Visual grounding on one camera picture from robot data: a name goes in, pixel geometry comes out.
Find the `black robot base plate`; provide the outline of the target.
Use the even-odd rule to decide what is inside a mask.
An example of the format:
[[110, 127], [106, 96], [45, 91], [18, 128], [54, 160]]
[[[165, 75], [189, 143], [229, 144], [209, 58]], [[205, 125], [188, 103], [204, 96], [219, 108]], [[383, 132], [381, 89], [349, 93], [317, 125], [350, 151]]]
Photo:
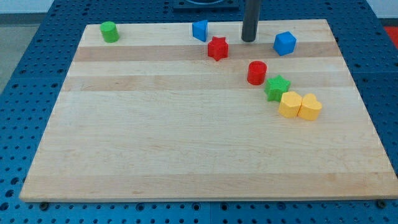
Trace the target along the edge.
[[174, 11], [239, 9], [240, 0], [172, 0]]

